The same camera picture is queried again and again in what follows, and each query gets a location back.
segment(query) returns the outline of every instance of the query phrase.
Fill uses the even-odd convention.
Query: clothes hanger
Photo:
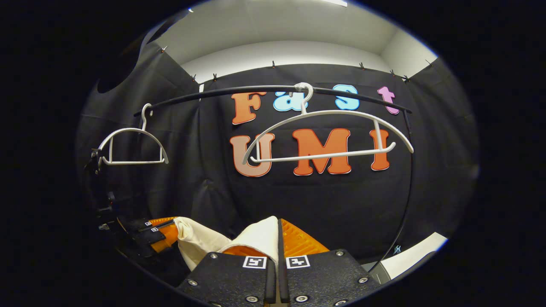
[[[146,111],[146,108],[151,107],[151,106],[152,105],[150,103],[147,103],[142,108],[142,112],[141,112],[142,121],[143,121],[142,129],[138,129],[138,128],[119,129],[119,130],[116,130],[116,131],[110,133],[110,135],[107,136],[102,141],[102,143],[100,144],[100,146],[98,148],[99,151],[102,151],[102,149],[104,148],[106,143],[108,141],[110,141],[110,149],[109,149],[109,151],[110,151],[110,155],[109,155],[110,160],[107,160],[106,157],[102,156],[101,159],[99,160],[99,162],[102,161],[106,165],[133,165],[133,164],[159,164],[159,163],[169,164],[169,159],[167,158],[167,153],[165,152],[165,148],[163,147],[161,142],[156,137],[154,137],[150,132],[146,131],[146,116],[144,115],[144,112]],[[159,160],[157,160],[157,161],[112,161],[112,148],[113,148],[113,145],[114,145],[114,136],[118,135],[118,134],[120,134],[122,132],[129,132],[129,131],[146,134],[149,137],[151,137],[160,147],[160,149],[159,149]]]
[[[250,160],[252,160],[253,162],[256,162],[256,163],[298,161],[298,160],[309,160],[309,159],[318,159],[318,158],[373,155],[373,154],[381,154],[381,153],[384,153],[384,152],[389,152],[394,148],[394,146],[396,146],[396,143],[392,142],[391,145],[389,145],[387,148],[383,148],[383,141],[379,137],[379,138],[377,138],[377,143],[378,143],[377,145],[378,145],[379,149],[359,150],[359,151],[350,151],[350,152],[338,152],[338,153],[328,153],[328,154],[325,154],[325,155],[298,156],[298,157],[288,157],[288,158],[271,158],[271,159],[261,159],[260,158],[260,143],[259,143],[259,141],[266,133],[270,132],[271,130],[273,130],[273,129],[277,128],[277,127],[280,127],[280,126],[284,125],[285,123],[289,123],[289,122],[296,121],[296,120],[299,120],[299,119],[304,119],[306,117],[320,116],[320,115],[330,115],[330,114],[353,115],[353,116],[360,116],[360,117],[364,117],[364,118],[373,120],[373,125],[375,126],[375,131],[376,131],[377,135],[381,135],[380,132],[379,132],[379,123],[381,123],[385,127],[387,127],[389,129],[391,129],[392,131],[394,131],[394,133],[396,133],[396,135],[398,135],[402,139],[402,141],[406,144],[406,147],[408,148],[409,152],[413,153],[413,146],[411,145],[410,141],[408,141],[406,136],[402,132],[400,132],[398,129],[396,129],[393,125],[391,125],[388,122],[380,119],[379,117],[376,117],[376,116],[373,116],[373,115],[370,115],[370,114],[367,114],[367,113],[362,113],[362,112],[357,112],[357,111],[349,111],[349,110],[325,110],[325,111],[315,111],[315,112],[307,113],[307,111],[305,110],[305,103],[308,102],[311,99],[311,97],[313,96],[313,86],[311,86],[309,83],[305,83],[305,82],[298,83],[298,84],[296,84],[294,86],[298,89],[299,92],[302,92],[305,88],[307,88],[307,90],[308,90],[307,97],[305,97],[301,101],[301,114],[297,115],[297,116],[294,116],[294,117],[291,117],[289,119],[283,120],[283,121],[281,121],[279,123],[276,123],[275,125],[267,128],[264,132],[262,132],[250,144],[250,146],[246,150],[245,155],[243,157],[242,164],[247,163],[248,156],[250,155],[250,151],[254,148],[254,146],[256,146],[256,158],[250,157]]]

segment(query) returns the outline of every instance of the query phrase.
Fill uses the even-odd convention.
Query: metal bolt
[[[298,297],[296,297],[296,302],[305,302],[308,299],[309,299],[309,297],[307,297],[307,296],[298,296]]]
[[[255,302],[258,301],[258,298],[255,297],[255,296],[247,296],[247,297],[246,297],[246,300],[249,301],[249,302],[251,302],[251,303],[255,303]]]

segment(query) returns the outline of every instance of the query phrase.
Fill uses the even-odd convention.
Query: beige fabric
[[[209,229],[187,217],[174,219],[178,229],[178,248],[182,258],[193,271],[209,252],[223,252],[233,246],[248,246],[269,256],[278,268],[278,219],[251,224],[231,241],[223,234]]]

